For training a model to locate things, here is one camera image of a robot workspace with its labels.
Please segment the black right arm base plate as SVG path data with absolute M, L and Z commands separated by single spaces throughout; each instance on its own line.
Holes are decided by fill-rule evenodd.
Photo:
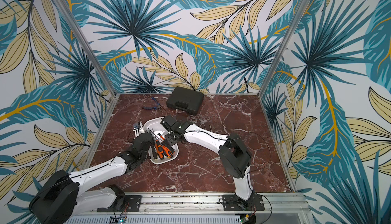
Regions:
M 264 211 L 264 202 L 260 195 L 253 194 L 248 200 L 243 200 L 235 194 L 224 194 L 219 202 L 224 211 Z

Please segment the white plastic storage box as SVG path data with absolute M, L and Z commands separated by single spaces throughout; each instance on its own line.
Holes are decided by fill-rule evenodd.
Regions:
M 150 147 L 148 153 L 149 153 L 149 156 L 151 157 L 151 159 L 150 159 L 151 162 L 156 165 L 167 163 L 167 162 L 170 162 L 170 161 L 176 159 L 178 156 L 178 153 L 179 153 L 179 148 L 178 148 L 177 143 L 168 143 L 168 141 L 165 139 L 165 136 L 168 134 L 168 132 L 162 126 L 161 121 L 162 121 L 161 118 L 152 119 L 152 120 L 147 121 L 145 123 L 145 125 L 143 126 L 144 131 L 151 133 L 154 138 L 154 144 Z M 161 144 L 165 145 L 173 152 L 172 158 L 166 157 L 163 160 L 161 160 L 159 158 L 158 154 L 156 153 L 156 149 L 155 149 L 155 141 L 156 140 L 159 140 L 159 142 Z

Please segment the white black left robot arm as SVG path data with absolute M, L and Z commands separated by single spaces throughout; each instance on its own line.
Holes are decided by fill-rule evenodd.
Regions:
M 104 163 L 73 173 L 55 172 L 31 200 L 29 210 L 42 224 L 63 224 L 87 211 L 122 209 L 125 194 L 119 187 L 92 188 L 135 170 L 148 159 L 148 150 L 154 143 L 151 133 L 142 133 L 127 151 Z

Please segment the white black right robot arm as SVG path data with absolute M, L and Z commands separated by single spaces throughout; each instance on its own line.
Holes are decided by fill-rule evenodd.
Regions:
M 161 124 L 173 139 L 185 140 L 217 153 L 224 169 L 233 177 L 236 196 L 244 201 L 250 199 L 253 194 L 249 173 L 252 154 L 238 134 L 217 134 L 188 121 L 177 121 L 172 116 L 164 117 Z

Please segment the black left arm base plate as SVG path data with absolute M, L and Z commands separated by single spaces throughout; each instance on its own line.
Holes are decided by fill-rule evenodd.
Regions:
M 141 195 L 125 195 L 115 199 L 111 206 L 98 208 L 97 212 L 139 212 Z

